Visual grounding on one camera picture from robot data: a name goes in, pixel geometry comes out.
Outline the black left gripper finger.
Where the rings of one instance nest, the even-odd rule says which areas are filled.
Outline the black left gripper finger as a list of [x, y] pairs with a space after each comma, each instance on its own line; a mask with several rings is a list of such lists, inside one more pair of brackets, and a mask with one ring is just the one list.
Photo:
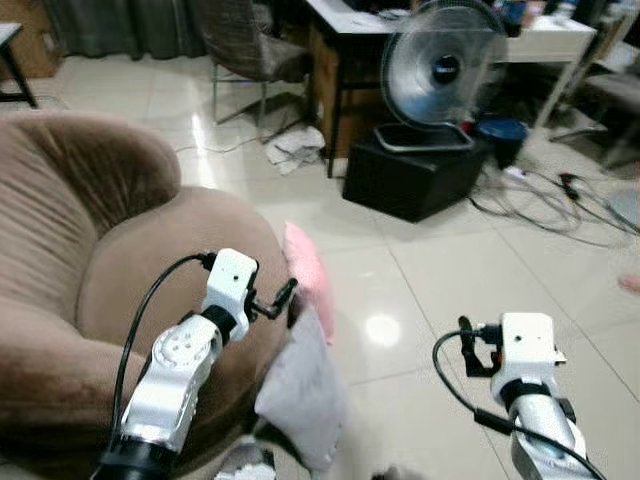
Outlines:
[[280, 315], [289, 310], [291, 302], [294, 297], [294, 289], [297, 288], [298, 280], [296, 278], [289, 278], [287, 282], [275, 293], [273, 301], [266, 307], [266, 317], [269, 319], [276, 319]]

